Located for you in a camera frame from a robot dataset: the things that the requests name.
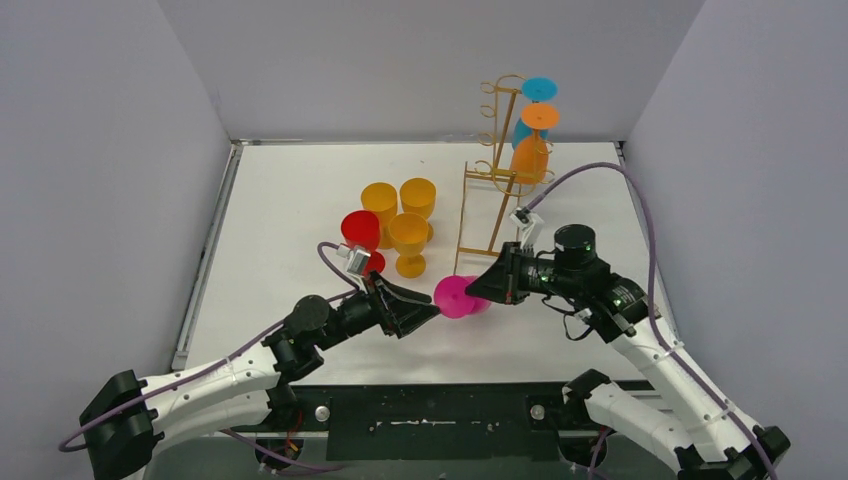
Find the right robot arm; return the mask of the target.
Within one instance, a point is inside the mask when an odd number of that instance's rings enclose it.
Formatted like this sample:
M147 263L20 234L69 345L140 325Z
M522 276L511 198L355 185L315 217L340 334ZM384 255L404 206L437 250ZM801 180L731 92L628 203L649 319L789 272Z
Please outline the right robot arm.
M595 231L566 225L554 234L550 259L507 242L468 295L518 305L531 294L560 297L576 318L634 366L670 408L664 413L590 369L563 389L563 413L574 427L594 423L624 435L679 479L773 479L790 447L776 426L763 427L735 406L675 338L653 299L611 270L596 252Z

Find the yellow wine glass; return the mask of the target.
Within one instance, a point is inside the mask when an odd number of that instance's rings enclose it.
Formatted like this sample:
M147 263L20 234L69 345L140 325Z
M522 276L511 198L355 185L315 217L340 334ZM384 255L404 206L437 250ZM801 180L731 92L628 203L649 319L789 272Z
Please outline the yellow wine glass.
M403 183L400 188L400 200L403 210L400 224L405 230L421 234L427 243L432 240L433 227L429 219L433 214L436 203L437 189L435 185L426 178L412 178Z
M381 233L379 248L382 250L392 249L393 244L388 227L398 213L397 190L389 183L372 183L362 190L360 201L362 207L374 213L379 220Z
M429 238L427 220L416 213L401 213L390 221L388 233L398 255L397 273L407 279L421 276L427 268L422 255Z

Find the yellow wine glass front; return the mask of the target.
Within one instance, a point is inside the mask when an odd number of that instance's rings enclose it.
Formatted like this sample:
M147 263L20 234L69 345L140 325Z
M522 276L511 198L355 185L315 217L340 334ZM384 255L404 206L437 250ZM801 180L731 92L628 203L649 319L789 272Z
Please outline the yellow wine glass front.
M388 227L398 213L397 190L389 183L372 183L362 190L360 201L362 207L374 213L379 220L381 233L379 248L382 250L392 249L393 244Z

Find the red plastic wine glass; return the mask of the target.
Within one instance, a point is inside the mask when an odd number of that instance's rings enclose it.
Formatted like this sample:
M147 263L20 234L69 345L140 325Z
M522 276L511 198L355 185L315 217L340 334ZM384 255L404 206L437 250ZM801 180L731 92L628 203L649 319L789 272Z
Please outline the red plastic wine glass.
M347 246L363 247L370 253L366 271L382 273L386 262L378 251L381 240L379 218L371 211L357 210L344 217L340 229Z

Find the orange plastic wine glass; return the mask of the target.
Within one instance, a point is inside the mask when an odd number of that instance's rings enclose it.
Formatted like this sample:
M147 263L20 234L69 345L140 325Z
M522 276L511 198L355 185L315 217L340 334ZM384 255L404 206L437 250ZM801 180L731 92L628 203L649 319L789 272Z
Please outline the orange plastic wine glass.
M509 167L516 173L516 183L535 185L545 178L550 155L547 136L559 118L558 110L548 103L531 103L522 110L513 131Z

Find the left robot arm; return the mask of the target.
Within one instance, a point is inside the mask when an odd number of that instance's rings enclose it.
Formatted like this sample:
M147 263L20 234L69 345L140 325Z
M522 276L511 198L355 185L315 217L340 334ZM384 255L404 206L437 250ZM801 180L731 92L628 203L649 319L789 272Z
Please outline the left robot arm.
M80 414L93 475L124 479L171 446L233 427L289 428L297 415L290 384L316 369L322 352L378 326L401 339L438 316L431 297L373 272L333 306L319 295L232 354L177 373L113 375Z

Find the pink plastic wine glass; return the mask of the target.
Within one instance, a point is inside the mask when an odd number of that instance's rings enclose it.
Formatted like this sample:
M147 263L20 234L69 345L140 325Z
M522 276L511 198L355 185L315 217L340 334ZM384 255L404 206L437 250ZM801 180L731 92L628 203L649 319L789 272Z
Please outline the pink plastic wine glass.
M450 275L435 287L433 302L441 314L449 319L461 319L485 312L491 305L489 300L470 296L465 289L477 276Z

